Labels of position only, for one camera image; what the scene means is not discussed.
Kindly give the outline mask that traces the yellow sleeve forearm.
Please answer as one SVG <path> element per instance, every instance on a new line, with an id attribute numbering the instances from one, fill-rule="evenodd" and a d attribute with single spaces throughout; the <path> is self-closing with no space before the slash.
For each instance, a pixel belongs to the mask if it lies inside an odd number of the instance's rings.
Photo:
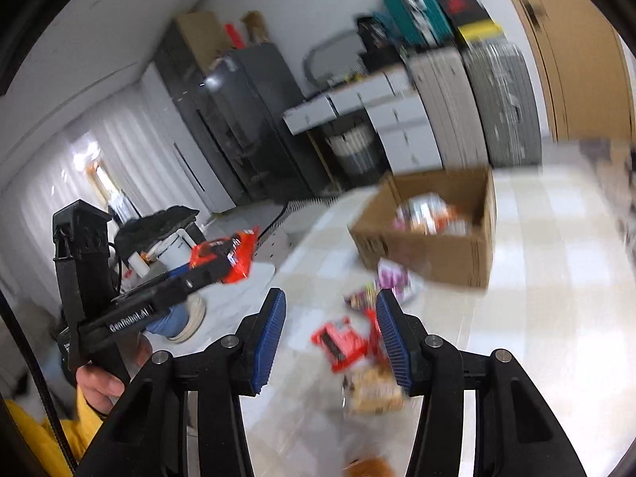
<path id="1" fill-rule="evenodd" d="M 95 412 L 81 389 L 76 393 L 77 418 L 62 420 L 62 429 L 74 457 L 81 460 L 94 436 L 103 425 L 103 416 Z M 10 426 L 17 428 L 17 440 L 25 442 L 27 454 L 34 456 L 49 476 L 70 476 L 71 471 L 59 448 L 50 422 L 35 421 L 20 405 L 6 399 L 4 406 L 10 415 Z"/>

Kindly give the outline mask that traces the person's left hand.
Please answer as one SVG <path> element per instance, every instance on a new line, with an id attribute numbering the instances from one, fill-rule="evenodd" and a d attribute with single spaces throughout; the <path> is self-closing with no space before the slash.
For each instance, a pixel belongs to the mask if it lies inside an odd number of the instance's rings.
<path id="1" fill-rule="evenodd" d="M 135 339 L 135 351 L 129 352 L 129 355 L 129 366 L 133 369 L 133 375 L 136 375 L 152 355 L 148 338 L 139 334 Z M 85 401 L 102 415 L 111 411 L 115 398 L 125 391 L 125 384 L 118 377 L 93 364 L 80 367 L 76 372 L 76 380 Z"/>

